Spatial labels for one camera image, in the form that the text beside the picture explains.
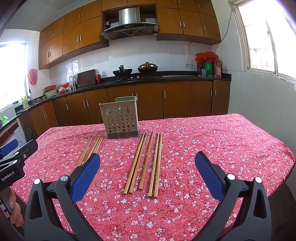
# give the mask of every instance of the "tablecloth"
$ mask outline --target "tablecloth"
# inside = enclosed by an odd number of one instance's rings
[[[291,150],[279,139],[253,125],[239,114],[196,118],[140,121],[139,129],[163,134],[160,183],[157,198],[147,192],[151,177],[156,135],[143,190],[137,190],[149,138],[146,141],[134,192],[123,190],[141,137],[107,139],[104,125],[51,128],[38,139],[38,151],[24,167],[25,177],[13,185],[27,202],[33,180],[57,180],[71,174],[87,140],[94,145],[99,135],[105,139],[99,150],[101,166],[78,207],[104,240],[166,240],[192,238],[210,218],[218,201],[213,199],[194,164],[198,151],[238,179],[259,176],[270,196],[287,179],[295,165]],[[235,220],[238,199],[227,225]],[[54,202],[59,218],[72,231],[61,207]]]

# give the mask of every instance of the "blue gripper pad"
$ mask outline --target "blue gripper pad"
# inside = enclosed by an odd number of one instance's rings
[[[18,147],[17,139],[13,139],[12,141],[8,142],[6,145],[2,146],[0,149],[0,156],[6,156],[14,149]]]
[[[202,151],[196,153],[195,155],[195,166],[205,181],[205,184],[207,185],[213,198],[218,199],[221,202],[224,198],[225,182],[221,179],[221,175],[219,176],[219,174],[221,174],[221,171],[224,173],[223,170],[218,165],[212,164]],[[216,172],[217,167],[215,166],[218,166],[221,170],[218,174]]]
[[[83,170],[71,187],[71,199],[74,203],[83,199],[89,185],[98,172],[100,168],[100,156],[98,154],[92,154],[83,166],[77,167],[76,169],[79,168],[83,168]]]

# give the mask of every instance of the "red bowl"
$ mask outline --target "red bowl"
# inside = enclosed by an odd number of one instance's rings
[[[47,92],[47,91],[54,90],[55,88],[56,88],[56,85],[50,85],[50,86],[45,87],[44,89]]]

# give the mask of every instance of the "cutting board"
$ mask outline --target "cutting board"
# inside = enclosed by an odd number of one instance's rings
[[[88,85],[94,85],[96,83],[96,70],[88,70],[85,72],[78,73],[77,78],[77,86],[78,88],[88,86]]]

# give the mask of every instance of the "stainless steel range hood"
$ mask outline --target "stainless steel range hood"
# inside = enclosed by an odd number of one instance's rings
[[[151,35],[158,31],[156,23],[141,23],[139,7],[119,10],[119,26],[105,30],[101,35],[108,40]]]

